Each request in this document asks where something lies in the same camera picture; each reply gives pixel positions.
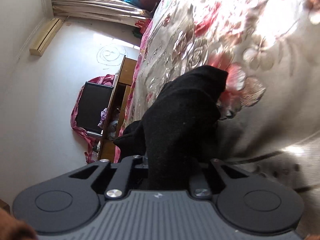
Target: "floral bedspread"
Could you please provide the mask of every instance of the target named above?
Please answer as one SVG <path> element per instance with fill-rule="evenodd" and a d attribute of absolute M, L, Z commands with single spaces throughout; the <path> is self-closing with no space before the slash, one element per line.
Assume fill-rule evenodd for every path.
<path fill-rule="evenodd" d="M 300 231 L 319 233 L 319 22 L 320 0 L 162 0 L 142 38 L 121 133 L 165 83 L 204 64 L 228 71 L 214 157 L 313 199 Z"/>

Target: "wooden drawer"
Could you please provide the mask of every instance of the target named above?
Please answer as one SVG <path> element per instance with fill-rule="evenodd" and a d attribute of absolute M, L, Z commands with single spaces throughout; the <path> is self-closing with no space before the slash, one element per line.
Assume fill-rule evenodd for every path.
<path fill-rule="evenodd" d="M 103 131 L 107 131 L 112 114 L 119 107 L 120 114 L 118 125 L 116 127 L 116 137 L 119 136 L 121 126 L 124 122 L 125 108 L 127 106 L 128 96 L 131 91 L 132 78 L 136 64 L 136 60 L 124 57 L 119 70 L 119 78 L 114 84 L 114 89 L 109 102 L 108 114 L 104 123 Z M 116 146 L 113 144 L 113 141 L 107 139 L 106 132 L 103 132 L 100 142 L 101 146 L 99 150 L 99 159 L 108 159 L 113 162 Z"/>
<path fill-rule="evenodd" d="M 129 58 L 124 59 L 123 68 L 119 76 L 119 82 L 128 86 L 132 85 L 132 78 L 137 61 Z"/>

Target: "brown fabric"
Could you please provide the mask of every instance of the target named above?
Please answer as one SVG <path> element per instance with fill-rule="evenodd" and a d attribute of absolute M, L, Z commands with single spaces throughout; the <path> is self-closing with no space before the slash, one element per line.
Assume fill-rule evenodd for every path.
<path fill-rule="evenodd" d="M 305 240 L 320 240 L 320 236 L 307 236 Z"/>
<path fill-rule="evenodd" d="M 0 208 L 0 240 L 34 240 L 36 232 Z"/>

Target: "black cloth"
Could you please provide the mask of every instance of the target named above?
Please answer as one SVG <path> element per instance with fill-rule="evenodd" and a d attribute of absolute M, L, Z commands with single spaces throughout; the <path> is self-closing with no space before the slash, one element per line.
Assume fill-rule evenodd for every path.
<path fill-rule="evenodd" d="M 121 158 L 147 152 L 148 189 L 188 187 L 189 157 L 199 154 L 203 135 L 214 132 L 220 118 L 216 103 L 227 76 L 225 71 L 202 66 L 168 82 L 141 121 L 114 140 Z"/>

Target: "pink plastic bag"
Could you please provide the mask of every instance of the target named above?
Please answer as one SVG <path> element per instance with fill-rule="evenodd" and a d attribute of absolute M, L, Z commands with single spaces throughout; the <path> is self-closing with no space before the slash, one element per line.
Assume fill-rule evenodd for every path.
<path fill-rule="evenodd" d="M 89 80 L 88 82 L 112 87 L 114 77 L 115 77 L 114 75 L 106 75 L 105 77 L 93 78 L 93 79 Z M 82 88 L 78 94 L 78 98 L 77 98 L 75 107 L 72 110 L 70 124 L 71 124 L 71 128 L 88 143 L 88 152 L 85 152 L 84 155 L 85 155 L 87 163 L 92 163 L 93 162 L 91 160 L 92 149 L 93 149 L 93 146 L 99 140 L 87 137 L 87 131 L 82 127 L 78 127 L 77 122 L 76 122 L 76 117 L 78 115 L 78 104 L 79 104 L 80 97 L 82 95 L 83 88 L 84 88 L 84 86 L 82 86 Z"/>

